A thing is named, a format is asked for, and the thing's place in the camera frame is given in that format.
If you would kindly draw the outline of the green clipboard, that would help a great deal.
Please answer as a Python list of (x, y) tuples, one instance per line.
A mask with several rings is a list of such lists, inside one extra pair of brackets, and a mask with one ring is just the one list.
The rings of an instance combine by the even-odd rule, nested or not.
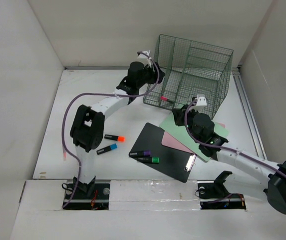
[[(199, 158), (203, 161), (208, 162), (209, 157), (205, 156), (201, 150), (199, 149), (200, 144), (195, 142), (187, 133), (187, 130), (184, 126), (184, 113), (185, 109), (187, 108), (186, 105), (178, 105), (179, 108), (172, 109), (172, 112), (163, 120), (159, 127), (162, 128), (165, 132), (187, 147), (191, 152), (196, 154)], [(197, 116), (201, 120), (204, 119), (209, 122), (210, 127), (213, 129), (213, 132), (221, 137), (226, 138), (229, 132), (221, 125), (216, 122), (212, 122), (210, 117), (205, 113), (198, 113), (194, 110), (188, 112), (187, 116), (187, 125), (189, 127), (192, 126), (192, 121), (194, 116)]]

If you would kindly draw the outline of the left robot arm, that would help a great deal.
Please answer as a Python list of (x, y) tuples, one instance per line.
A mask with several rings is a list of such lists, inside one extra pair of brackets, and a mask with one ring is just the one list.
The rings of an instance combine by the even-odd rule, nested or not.
[(70, 129), (70, 136), (76, 147), (76, 153), (72, 153), (71, 156), (78, 162), (78, 173), (73, 179), (75, 193), (78, 192), (83, 198), (89, 198), (94, 194), (96, 176), (94, 157), (90, 152), (102, 142), (107, 118), (141, 97), (139, 91), (145, 84), (155, 88), (162, 82), (164, 76), (165, 73), (157, 62), (151, 61), (148, 64), (132, 62), (127, 75), (113, 93), (102, 94), (103, 100), (92, 106), (82, 104), (78, 107)]

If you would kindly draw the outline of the aluminium rail back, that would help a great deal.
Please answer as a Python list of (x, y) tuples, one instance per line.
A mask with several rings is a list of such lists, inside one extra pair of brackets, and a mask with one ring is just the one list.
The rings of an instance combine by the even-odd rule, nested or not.
[(87, 70), (128, 70), (129, 66), (66, 66), (64, 68), (66, 71), (87, 71)]

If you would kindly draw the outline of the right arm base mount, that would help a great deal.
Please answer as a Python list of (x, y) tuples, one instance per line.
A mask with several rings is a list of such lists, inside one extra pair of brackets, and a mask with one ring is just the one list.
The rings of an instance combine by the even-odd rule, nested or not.
[(231, 171), (223, 171), (214, 180), (198, 180), (195, 196), (200, 200), (201, 210), (246, 210), (244, 196), (229, 193), (224, 186)]

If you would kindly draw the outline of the pink clipboard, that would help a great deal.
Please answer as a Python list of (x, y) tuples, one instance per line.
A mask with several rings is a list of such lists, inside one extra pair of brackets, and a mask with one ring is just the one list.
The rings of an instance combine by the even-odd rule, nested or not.
[(162, 145), (183, 152), (194, 153), (203, 161), (209, 161), (210, 158), (199, 150), (199, 144), (188, 135), (184, 126), (176, 126), (172, 118), (167, 118), (159, 127), (165, 131)]

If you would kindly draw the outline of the blue highlighter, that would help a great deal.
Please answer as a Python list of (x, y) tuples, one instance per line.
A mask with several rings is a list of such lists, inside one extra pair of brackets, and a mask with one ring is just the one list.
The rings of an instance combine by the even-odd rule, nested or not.
[(101, 148), (101, 149), (97, 150), (96, 153), (98, 155), (101, 155), (103, 153), (107, 153), (107, 152), (110, 152), (110, 151), (115, 150), (115, 149), (117, 149), (117, 144), (116, 143), (111, 144), (109, 146), (106, 146), (104, 148)]

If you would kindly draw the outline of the aluminium rail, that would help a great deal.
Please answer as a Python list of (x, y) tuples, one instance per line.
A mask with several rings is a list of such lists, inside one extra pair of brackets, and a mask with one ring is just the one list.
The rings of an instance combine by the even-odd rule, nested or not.
[(128, 70), (129, 66), (66, 66), (64, 68), (66, 71), (87, 71), (87, 70)]
[(255, 151), (257, 155), (261, 158), (267, 159), (267, 155), (265, 152), (265, 148), (263, 146), (263, 142), (250, 106), (250, 102), (245, 91), (245, 87), (241, 78), (240, 71), (237, 67), (232, 68), (232, 76), (235, 82), (235, 86), (240, 98), (241, 106), (243, 108), (243, 112), (245, 114), (245, 118), (247, 121), (247, 125), (249, 127), (249, 131), (251, 134), (251, 139), (253, 145), (255, 147)]

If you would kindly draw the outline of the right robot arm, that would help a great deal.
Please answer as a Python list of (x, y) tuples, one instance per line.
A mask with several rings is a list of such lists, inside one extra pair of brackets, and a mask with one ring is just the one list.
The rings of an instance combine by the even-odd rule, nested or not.
[(172, 109), (174, 123), (184, 126), (191, 139), (205, 156), (245, 172), (263, 186), (267, 202), (286, 215), (286, 161), (267, 161), (249, 153), (229, 147), (228, 140), (214, 130), (215, 124), (205, 113), (189, 110), (188, 105)]

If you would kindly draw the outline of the purple highlighter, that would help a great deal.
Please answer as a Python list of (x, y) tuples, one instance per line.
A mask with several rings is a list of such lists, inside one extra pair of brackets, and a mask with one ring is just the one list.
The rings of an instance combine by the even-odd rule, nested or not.
[(131, 158), (139, 158), (139, 157), (149, 157), (151, 152), (149, 150), (140, 150), (140, 151), (131, 151), (129, 153), (129, 157)]

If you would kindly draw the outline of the black clipboard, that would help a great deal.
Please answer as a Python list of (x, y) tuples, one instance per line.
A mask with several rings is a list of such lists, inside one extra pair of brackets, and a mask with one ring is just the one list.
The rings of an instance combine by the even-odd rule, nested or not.
[(162, 145), (164, 130), (146, 123), (129, 152), (129, 156), (152, 169), (185, 183), (196, 155)]

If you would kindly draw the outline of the orange highlighter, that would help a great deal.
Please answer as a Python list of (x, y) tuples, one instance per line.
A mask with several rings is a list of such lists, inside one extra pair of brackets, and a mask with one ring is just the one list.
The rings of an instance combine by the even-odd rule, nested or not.
[(116, 142), (120, 142), (120, 143), (124, 143), (125, 142), (125, 137), (124, 136), (105, 134), (104, 138), (106, 140), (116, 141)]

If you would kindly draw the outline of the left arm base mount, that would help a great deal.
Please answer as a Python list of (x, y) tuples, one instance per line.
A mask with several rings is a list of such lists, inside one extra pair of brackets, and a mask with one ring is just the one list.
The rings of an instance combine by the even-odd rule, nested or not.
[(96, 181), (94, 177), (89, 184), (79, 182), (74, 195), (72, 195), (75, 183), (76, 177), (73, 178), (73, 181), (61, 185), (65, 191), (62, 203), (64, 210), (108, 210), (109, 181)]

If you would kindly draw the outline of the green highlighter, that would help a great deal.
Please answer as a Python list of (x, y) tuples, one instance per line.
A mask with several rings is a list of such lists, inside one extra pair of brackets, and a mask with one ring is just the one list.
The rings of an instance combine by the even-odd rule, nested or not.
[(137, 161), (145, 164), (158, 164), (159, 163), (159, 158), (158, 157), (138, 157)]

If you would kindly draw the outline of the pink highlighter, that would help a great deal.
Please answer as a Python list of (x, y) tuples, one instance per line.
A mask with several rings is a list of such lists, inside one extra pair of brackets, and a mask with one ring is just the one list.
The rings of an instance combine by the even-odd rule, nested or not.
[(170, 99), (168, 99), (168, 98), (166, 98), (164, 96), (161, 96), (160, 100), (162, 100), (164, 102), (167, 102), (167, 103), (170, 103), (170, 104), (174, 104), (175, 103), (174, 101), (172, 101), (172, 100), (170, 100)]

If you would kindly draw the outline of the aluminium rail right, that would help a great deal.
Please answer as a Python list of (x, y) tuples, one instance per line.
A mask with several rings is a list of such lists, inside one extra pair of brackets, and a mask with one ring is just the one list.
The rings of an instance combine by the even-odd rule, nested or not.
[(235, 86), (240, 98), (241, 106), (243, 108), (243, 112), (245, 114), (245, 118), (247, 121), (247, 125), (249, 127), (249, 131), (251, 134), (251, 139), (253, 145), (255, 147), (255, 151), (257, 155), (261, 158), (267, 159), (267, 155), (265, 152), (265, 148), (263, 146), (263, 142), (250, 106), (250, 102), (245, 91), (245, 87), (241, 78), (240, 71), (237, 67), (232, 68), (232, 76), (235, 82)]

